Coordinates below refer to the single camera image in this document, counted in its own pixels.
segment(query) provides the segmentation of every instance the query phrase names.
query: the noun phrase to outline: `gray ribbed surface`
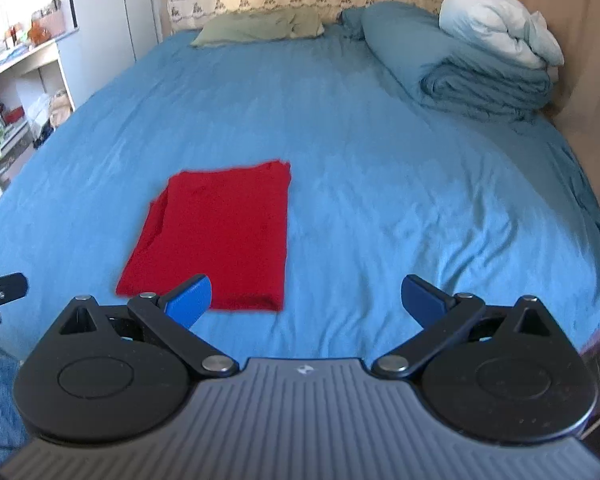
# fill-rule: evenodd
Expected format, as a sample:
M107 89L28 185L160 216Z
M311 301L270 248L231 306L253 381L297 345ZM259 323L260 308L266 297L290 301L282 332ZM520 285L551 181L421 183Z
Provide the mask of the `gray ribbed surface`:
M1 473L23 480L587 480L600 479L600 461L572 438L533 449L469 440L429 415L407 383L377 380L357 360L252 359L234 378L202 383L177 418L152 434L90 450L37 440Z

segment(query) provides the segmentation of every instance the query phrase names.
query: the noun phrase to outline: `blue pillow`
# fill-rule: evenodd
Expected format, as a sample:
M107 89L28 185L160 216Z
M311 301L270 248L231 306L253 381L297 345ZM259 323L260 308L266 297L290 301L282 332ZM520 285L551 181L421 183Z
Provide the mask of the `blue pillow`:
M342 27L345 30L344 37L352 40L364 40L365 33L362 29L362 14L366 7L350 7L340 14Z

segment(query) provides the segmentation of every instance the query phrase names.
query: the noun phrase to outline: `orange object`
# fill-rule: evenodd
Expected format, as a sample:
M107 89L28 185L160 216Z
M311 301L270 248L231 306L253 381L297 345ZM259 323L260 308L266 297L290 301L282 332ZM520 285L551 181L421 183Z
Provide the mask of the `orange object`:
M27 33L27 37L33 42L35 46L39 46L40 44L45 43L51 39L51 34L46 28L41 27L40 24L36 22L31 22L31 29Z

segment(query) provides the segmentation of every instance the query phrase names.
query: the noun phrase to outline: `green pillow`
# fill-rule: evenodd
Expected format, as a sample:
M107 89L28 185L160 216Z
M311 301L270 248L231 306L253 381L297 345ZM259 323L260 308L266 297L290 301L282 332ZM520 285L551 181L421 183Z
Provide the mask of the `green pillow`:
M206 22L192 46L250 43L294 38L316 38L324 32L320 16L311 7L229 12Z

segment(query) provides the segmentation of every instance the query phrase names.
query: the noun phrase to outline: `folded comforter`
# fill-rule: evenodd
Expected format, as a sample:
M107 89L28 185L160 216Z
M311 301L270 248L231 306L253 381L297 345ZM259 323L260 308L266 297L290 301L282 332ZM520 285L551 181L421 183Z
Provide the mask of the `folded comforter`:
M434 14L399 2L362 12L365 40L416 102L479 120L526 120L548 103L545 70L503 60L453 38Z
M459 40L528 68L564 65L542 13L529 13L517 0L445 0L438 24Z

